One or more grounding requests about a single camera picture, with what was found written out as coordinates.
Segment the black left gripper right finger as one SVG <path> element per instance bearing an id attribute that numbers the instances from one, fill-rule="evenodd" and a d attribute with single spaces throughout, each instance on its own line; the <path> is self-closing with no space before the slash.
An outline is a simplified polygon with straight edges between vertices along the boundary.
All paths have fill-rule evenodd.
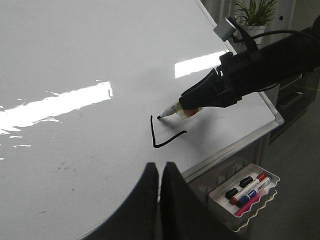
<path id="1" fill-rule="evenodd" d="M 160 215 L 164 240 L 239 240 L 196 197 L 174 162 L 162 174 Z"/>

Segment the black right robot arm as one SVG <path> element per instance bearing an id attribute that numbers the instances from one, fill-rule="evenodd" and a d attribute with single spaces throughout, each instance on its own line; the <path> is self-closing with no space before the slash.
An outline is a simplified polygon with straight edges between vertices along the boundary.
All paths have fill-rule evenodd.
<path id="1" fill-rule="evenodd" d="M 237 29 L 246 45 L 238 54 L 220 56 L 220 66 L 181 94 L 184 110 L 226 108 L 253 92 L 320 66 L 320 21 L 263 48 L 232 18 L 215 28 L 223 40 Z M 215 218 L 200 202 L 173 162 L 162 175 L 160 194 L 162 234 L 165 240 L 237 240 L 239 236 Z"/>

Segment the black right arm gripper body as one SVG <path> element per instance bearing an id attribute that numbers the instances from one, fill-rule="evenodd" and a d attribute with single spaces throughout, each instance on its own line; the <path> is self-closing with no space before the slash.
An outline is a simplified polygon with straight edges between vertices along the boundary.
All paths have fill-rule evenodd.
<path id="1" fill-rule="evenodd" d="M 236 55 L 227 52 L 219 57 L 220 66 L 217 67 L 220 77 L 217 91 L 217 106 L 226 108 L 236 104 L 252 92 L 262 90 L 268 86 L 266 74 L 267 61 L 260 49 L 243 51 Z"/>

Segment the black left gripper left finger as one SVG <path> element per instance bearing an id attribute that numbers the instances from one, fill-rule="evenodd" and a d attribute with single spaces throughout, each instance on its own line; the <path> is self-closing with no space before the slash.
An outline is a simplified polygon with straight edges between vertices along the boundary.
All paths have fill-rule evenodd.
<path id="1" fill-rule="evenodd" d="M 159 174 L 156 164 L 148 162 L 121 206 L 86 240 L 153 240 L 158 204 Z"/>

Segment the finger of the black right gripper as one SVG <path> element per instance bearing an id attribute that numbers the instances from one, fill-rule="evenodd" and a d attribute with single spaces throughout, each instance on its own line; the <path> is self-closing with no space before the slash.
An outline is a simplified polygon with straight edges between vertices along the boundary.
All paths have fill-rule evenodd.
<path id="1" fill-rule="evenodd" d="M 224 90 L 221 75 L 212 69 L 201 81 L 181 94 L 178 99 L 183 110 L 201 107 L 222 107 L 218 94 Z"/>

